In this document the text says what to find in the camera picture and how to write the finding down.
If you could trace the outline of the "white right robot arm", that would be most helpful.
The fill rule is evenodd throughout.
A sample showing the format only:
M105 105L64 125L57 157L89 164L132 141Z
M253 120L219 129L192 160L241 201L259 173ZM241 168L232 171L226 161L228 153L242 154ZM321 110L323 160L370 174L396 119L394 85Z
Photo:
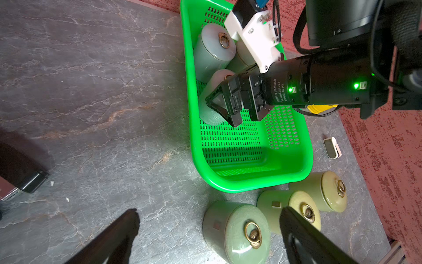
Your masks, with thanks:
M421 1L307 1L293 44L300 56L235 74L200 99L201 119L237 127L241 111L263 120L275 106L357 108L369 118L422 107Z

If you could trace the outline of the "green tea canister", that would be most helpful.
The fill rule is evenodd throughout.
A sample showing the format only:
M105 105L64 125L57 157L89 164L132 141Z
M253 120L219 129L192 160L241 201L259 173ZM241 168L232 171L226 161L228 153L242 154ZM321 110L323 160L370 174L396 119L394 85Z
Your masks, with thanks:
M262 211L247 203L217 201L203 219L206 243L229 264L264 264L271 235Z

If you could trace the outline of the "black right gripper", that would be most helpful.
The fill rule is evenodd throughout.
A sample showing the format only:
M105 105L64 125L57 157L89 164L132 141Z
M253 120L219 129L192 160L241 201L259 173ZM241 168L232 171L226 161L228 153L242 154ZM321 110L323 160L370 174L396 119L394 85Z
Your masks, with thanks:
M313 55L273 63L261 73L253 65L222 82L205 95L205 120L227 121L233 127L242 123L246 109L252 121L261 121L275 106L316 104L312 88Z

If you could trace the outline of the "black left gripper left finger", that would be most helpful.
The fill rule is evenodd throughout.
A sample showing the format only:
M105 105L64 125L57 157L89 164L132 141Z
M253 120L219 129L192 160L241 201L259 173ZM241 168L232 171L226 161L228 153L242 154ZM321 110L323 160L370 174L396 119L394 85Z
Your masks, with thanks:
M128 209L67 263L128 264L139 228L137 210Z

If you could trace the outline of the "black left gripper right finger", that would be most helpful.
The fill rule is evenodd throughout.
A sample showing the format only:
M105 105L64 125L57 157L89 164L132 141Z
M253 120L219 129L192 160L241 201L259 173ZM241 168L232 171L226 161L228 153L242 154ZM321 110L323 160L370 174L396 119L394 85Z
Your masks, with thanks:
M293 208L282 209L279 223L289 263L356 263Z

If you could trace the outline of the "yellow-green tea canister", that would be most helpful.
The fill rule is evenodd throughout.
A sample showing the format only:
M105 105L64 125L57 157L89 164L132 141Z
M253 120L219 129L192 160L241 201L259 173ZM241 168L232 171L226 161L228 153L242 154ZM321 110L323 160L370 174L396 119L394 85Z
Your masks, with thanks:
M346 210L346 185L332 171L311 173L304 180L290 183L289 189L306 192L320 211L342 213Z

